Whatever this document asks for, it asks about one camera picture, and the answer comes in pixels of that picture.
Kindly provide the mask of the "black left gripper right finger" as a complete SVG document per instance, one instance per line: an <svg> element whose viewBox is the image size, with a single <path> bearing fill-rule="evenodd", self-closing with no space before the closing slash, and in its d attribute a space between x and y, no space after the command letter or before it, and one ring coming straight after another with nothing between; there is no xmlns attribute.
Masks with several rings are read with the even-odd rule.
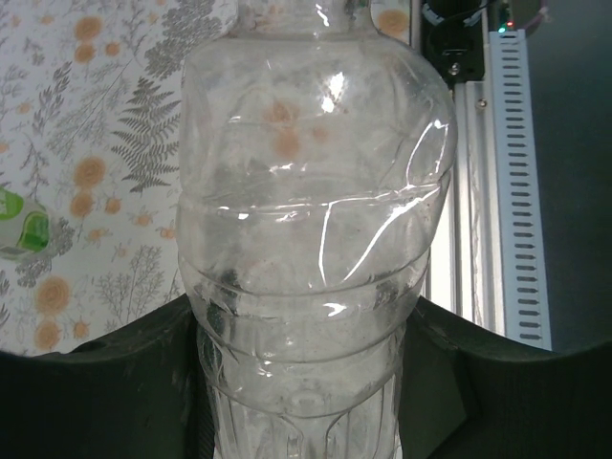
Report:
<svg viewBox="0 0 612 459"><path fill-rule="evenodd" d="M610 343L557 354L425 298L404 343L404 458L610 457Z"/></svg>

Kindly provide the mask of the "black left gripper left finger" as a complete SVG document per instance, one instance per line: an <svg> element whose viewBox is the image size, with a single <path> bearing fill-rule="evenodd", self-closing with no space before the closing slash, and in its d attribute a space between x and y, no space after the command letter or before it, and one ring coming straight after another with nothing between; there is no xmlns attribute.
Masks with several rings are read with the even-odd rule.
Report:
<svg viewBox="0 0 612 459"><path fill-rule="evenodd" d="M186 295L67 353L1 355L4 458L210 458Z"/></svg>

